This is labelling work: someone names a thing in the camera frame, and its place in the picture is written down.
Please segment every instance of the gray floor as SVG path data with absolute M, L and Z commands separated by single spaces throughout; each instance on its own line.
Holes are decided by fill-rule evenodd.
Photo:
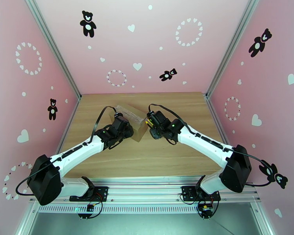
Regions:
M 101 214 L 81 221 L 77 214 L 40 213 L 31 235 L 257 235 L 250 204 L 220 204 L 211 220 L 197 214 Z

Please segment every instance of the wooden table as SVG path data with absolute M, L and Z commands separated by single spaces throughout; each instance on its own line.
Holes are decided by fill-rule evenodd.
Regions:
M 200 92 L 191 93 L 140 93 L 140 94 L 88 94 L 83 95 L 62 151 L 86 140 L 103 107 L 127 103 L 145 113 L 150 103 L 162 104 L 176 112 L 187 124 L 197 131 L 221 141 L 215 123 Z M 111 123 L 104 113 L 97 129 Z M 175 117 L 162 110 L 170 120 Z M 112 150 L 93 155 L 69 171 L 66 177 L 137 177 L 137 176 L 177 176 L 209 175 L 219 170 L 219 166 L 193 148 L 178 143 L 173 146 L 165 139 L 155 140 L 149 130 L 138 143 L 124 140 Z

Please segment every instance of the black teddy bear decal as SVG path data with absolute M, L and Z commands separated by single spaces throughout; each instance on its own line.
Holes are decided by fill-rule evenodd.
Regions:
M 250 56 L 254 57 L 259 51 L 262 52 L 265 48 L 265 42 L 268 41 L 271 37 L 272 34 L 270 33 L 269 29 L 266 28 L 261 37 L 258 36 L 254 39 L 255 43 L 249 48 L 248 51 L 249 53 L 252 52 Z
M 48 107 L 49 111 L 49 119 L 56 120 L 56 112 L 58 111 L 56 107 L 56 100 L 55 99 L 50 99 L 50 106 Z
M 95 23 L 91 21 L 93 18 L 93 14 L 84 10 L 82 11 L 82 13 L 84 16 L 84 20 L 80 22 L 80 25 L 83 26 L 84 35 L 88 36 L 89 33 L 90 37 L 94 37 L 94 29 L 96 29 L 97 27 Z
M 172 76 L 177 74 L 175 68 L 173 68 L 171 71 L 165 71 L 164 74 L 160 75 L 159 78 L 161 81 L 166 81 L 172 79 Z
M 270 170 L 269 170 L 267 169 L 267 167 L 264 167 L 261 165 L 259 166 L 260 171 L 268 176 L 267 180 L 270 182 L 276 181 L 281 186 L 282 189 L 285 189 L 288 179 L 285 176 L 278 173 L 278 170 L 275 164 L 271 164 L 270 166 L 266 161 L 264 160 L 262 161 L 270 167 Z

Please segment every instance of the black mounting plate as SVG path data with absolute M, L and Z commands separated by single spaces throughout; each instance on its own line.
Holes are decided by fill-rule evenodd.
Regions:
M 107 201 L 107 196 L 108 196 L 108 190 L 109 187 L 106 186 L 96 186 L 94 188 L 94 195 L 96 195 L 96 193 L 100 194 L 102 197 L 102 202 L 106 202 Z M 70 196 L 70 201 L 71 202 L 90 202 L 90 201 L 96 201 L 99 202 L 98 196 L 94 196 L 92 200 L 85 200 L 81 197 L 77 197 L 77 196 Z
M 182 186 L 182 197 L 184 202 L 193 202 L 193 201 L 200 201 L 197 196 L 195 186 Z M 220 194 L 218 191 L 214 192 L 212 195 L 214 201 L 220 201 Z M 205 197 L 205 201 L 211 201 L 210 195 Z

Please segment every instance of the pink wall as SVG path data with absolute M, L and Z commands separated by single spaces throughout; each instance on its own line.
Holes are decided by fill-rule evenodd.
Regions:
M 25 1 L 0 0 L 0 234 L 15 233 L 29 200 L 15 187 L 38 156 L 55 153 L 76 102 Z
M 266 28 L 272 38 L 251 57 L 254 38 Z M 288 178 L 284 190 L 274 182 L 257 191 L 276 233 L 294 234 L 294 0 L 260 0 L 212 102 L 230 143 L 274 163 Z M 262 184 L 267 177 L 258 165 L 253 161 L 250 182 Z
M 248 2 L 36 1 L 82 94 L 205 92 Z M 93 13 L 94 37 L 83 34 L 83 10 Z

